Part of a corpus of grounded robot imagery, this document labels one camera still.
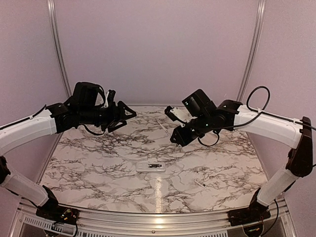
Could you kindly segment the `white remote control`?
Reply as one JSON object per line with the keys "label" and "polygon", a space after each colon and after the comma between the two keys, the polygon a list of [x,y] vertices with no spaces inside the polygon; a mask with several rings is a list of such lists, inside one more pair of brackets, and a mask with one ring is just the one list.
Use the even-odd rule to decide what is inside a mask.
{"label": "white remote control", "polygon": [[160,172],[165,172],[166,167],[165,167],[165,163],[160,163],[160,162],[152,162],[152,163],[140,162],[136,164],[136,171],[160,173]]}

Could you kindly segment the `white battery cover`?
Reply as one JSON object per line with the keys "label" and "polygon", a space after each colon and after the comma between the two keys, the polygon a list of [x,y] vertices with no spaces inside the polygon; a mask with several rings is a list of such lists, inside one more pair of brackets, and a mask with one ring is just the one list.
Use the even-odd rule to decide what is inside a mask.
{"label": "white battery cover", "polygon": [[195,179],[194,182],[201,187],[204,187],[204,188],[206,187],[206,184],[202,182],[200,179]]}

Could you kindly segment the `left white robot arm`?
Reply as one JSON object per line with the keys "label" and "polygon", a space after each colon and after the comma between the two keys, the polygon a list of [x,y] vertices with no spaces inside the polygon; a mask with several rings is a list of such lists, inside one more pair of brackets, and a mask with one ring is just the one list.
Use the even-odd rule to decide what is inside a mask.
{"label": "left white robot arm", "polygon": [[115,102],[115,91],[104,91],[91,82],[78,82],[64,103],[44,106],[39,112],[0,128],[0,185],[42,209],[52,220],[62,216],[54,194],[26,178],[7,164],[5,154],[38,138],[63,133],[71,128],[93,125],[102,132],[113,132],[137,116],[122,101]]}

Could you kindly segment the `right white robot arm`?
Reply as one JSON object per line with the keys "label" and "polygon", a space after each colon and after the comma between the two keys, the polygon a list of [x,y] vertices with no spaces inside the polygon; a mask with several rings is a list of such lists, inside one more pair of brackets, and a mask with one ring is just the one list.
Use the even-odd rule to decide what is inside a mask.
{"label": "right white robot arm", "polygon": [[247,220],[257,220],[278,195],[312,172],[314,127],[308,117],[286,118],[234,100],[225,100],[216,106],[202,89],[182,103],[192,119],[186,119],[186,114],[178,108],[168,106],[164,110],[172,121],[180,122],[173,130],[171,143],[184,147],[208,132],[218,135],[221,130],[236,130],[270,138],[290,147],[287,164],[256,192],[245,209]]}

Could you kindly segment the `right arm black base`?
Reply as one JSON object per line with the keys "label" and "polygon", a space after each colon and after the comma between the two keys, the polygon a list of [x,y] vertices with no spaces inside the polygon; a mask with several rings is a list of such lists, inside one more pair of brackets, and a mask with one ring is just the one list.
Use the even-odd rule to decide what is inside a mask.
{"label": "right arm black base", "polygon": [[230,210],[228,212],[228,220],[231,226],[263,221],[271,217],[269,207],[263,206],[257,201],[259,191],[260,188],[254,193],[248,207]]}

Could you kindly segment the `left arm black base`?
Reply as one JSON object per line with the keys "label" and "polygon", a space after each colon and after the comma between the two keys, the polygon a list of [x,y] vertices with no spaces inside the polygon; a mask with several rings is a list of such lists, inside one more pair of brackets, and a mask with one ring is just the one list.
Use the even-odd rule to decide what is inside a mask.
{"label": "left arm black base", "polygon": [[48,194],[48,201],[43,206],[37,207],[36,215],[56,223],[75,225],[79,211],[75,208],[60,206],[53,192],[46,186],[43,188]]}

